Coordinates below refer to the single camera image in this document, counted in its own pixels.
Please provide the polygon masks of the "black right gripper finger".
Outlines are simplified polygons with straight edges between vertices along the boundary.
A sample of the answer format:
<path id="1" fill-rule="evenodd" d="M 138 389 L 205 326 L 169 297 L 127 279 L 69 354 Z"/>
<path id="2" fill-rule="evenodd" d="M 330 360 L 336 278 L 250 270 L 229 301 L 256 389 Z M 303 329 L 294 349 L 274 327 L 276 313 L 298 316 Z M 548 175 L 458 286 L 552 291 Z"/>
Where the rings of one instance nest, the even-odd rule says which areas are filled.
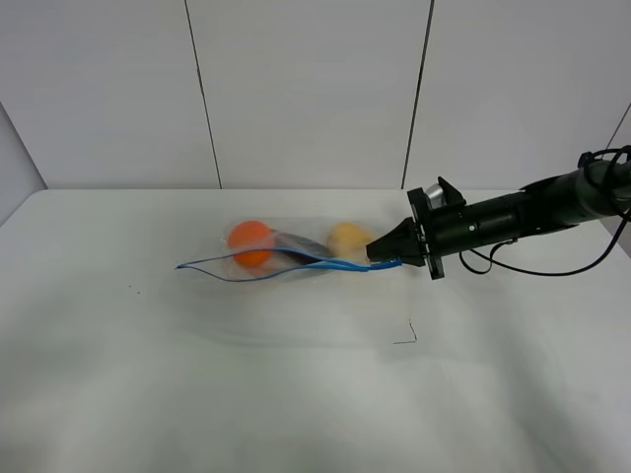
<path id="1" fill-rule="evenodd" d="M 422 252 L 410 254 L 394 254 L 394 253 L 371 253 L 367 252 L 370 264 L 374 268 L 390 268 L 396 266 L 413 266 L 423 267 L 425 265 L 425 255 Z"/>
<path id="2" fill-rule="evenodd" d="M 404 219 L 386 235 L 366 246 L 368 254 L 416 254 L 417 233 L 412 218 Z"/>

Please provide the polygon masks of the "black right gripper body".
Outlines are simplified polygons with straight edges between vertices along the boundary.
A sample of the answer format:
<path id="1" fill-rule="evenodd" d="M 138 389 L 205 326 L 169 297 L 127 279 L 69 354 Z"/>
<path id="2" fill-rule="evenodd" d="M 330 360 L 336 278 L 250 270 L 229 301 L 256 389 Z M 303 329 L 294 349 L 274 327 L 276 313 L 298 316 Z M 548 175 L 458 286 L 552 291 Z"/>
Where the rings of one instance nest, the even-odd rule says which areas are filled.
<path id="1" fill-rule="evenodd" d="M 421 252 L 425 255 L 425 263 L 428 265 L 432 280 L 445 277 L 443 255 L 439 251 L 439 220 L 446 216 L 456 215 L 466 206 L 463 195 L 444 178 L 439 176 L 436 183 L 440 183 L 445 191 L 446 205 L 435 210 L 429 207 L 422 187 L 407 192 L 419 245 Z"/>

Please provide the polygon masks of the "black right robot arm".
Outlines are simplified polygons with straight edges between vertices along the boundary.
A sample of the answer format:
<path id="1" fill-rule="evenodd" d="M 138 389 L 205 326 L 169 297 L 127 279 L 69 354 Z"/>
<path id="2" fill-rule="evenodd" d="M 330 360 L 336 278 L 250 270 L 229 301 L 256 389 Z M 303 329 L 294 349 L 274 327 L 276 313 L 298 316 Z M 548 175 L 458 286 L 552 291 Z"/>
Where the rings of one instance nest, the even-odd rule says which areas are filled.
<path id="1" fill-rule="evenodd" d="M 630 149 L 586 152 L 575 170 L 533 182 L 517 192 L 474 204 L 444 178 L 408 191 L 412 215 L 368 244 L 373 263 L 426 266 L 445 276 L 443 257 L 476 253 L 525 237 L 553 234 L 581 223 L 617 216 L 630 221 Z"/>

